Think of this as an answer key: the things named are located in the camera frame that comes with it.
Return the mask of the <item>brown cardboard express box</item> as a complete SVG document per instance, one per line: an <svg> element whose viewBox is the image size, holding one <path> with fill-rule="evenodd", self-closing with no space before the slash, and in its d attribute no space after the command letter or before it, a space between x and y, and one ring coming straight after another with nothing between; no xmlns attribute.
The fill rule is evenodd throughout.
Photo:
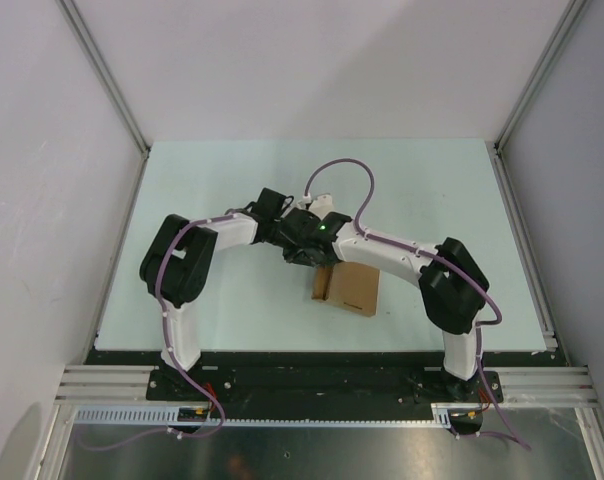
<svg viewBox="0 0 604 480"><path fill-rule="evenodd" d="M359 263L341 262L315 270L311 298L363 317L377 313L380 271Z"/></svg>

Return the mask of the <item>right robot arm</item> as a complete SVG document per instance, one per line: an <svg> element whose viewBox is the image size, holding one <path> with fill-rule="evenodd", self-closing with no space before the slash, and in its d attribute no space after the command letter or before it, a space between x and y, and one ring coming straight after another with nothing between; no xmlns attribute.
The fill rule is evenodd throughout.
<svg viewBox="0 0 604 480"><path fill-rule="evenodd" d="M319 217L293 208L279 220L275 242L289 263L357 263L415 286L428 320L442 331L445 393L466 401L478 391L477 316L488 303L489 283L460 241L419 244L366 229L358 218L335 211Z"/></svg>

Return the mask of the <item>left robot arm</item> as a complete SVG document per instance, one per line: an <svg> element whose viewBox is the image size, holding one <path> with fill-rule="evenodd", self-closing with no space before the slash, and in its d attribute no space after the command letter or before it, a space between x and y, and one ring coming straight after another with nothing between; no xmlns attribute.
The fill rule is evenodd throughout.
<svg viewBox="0 0 604 480"><path fill-rule="evenodd" d="M192 368L201 356L195 322L185 310L203 292L214 254L265 242L292 206L291 196L264 188L257 200L221 216L189 220L171 214L163 220L139 276L161 308L161 357L174 368L167 385L179 398L192 399L203 387L202 374Z"/></svg>

